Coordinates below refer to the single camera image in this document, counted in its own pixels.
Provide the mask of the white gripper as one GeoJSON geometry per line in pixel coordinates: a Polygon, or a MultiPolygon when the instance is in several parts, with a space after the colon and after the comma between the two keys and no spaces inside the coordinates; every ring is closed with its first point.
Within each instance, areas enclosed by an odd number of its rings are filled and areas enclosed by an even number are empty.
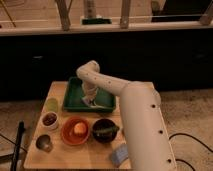
{"type": "Polygon", "coordinates": [[[88,99],[90,99],[90,100],[94,100],[95,99],[95,97],[97,95],[97,91],[98,91],[98,87],[96,85],[84,81],[82,83],[82,89],[83,89],[84,95],[88,99]]]}

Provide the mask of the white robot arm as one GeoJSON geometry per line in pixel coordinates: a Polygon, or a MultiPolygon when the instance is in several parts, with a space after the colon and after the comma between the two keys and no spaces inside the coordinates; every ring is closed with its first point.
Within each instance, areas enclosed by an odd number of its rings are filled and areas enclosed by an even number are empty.
{"type": "Polygon", "coordinates": [[[155,88],[141,81],[128,81],[100,73],[92,60],[76,70],[86,95],[97,87],[119,97],[120,115],[133,171],[177,171],[155,88]]]}

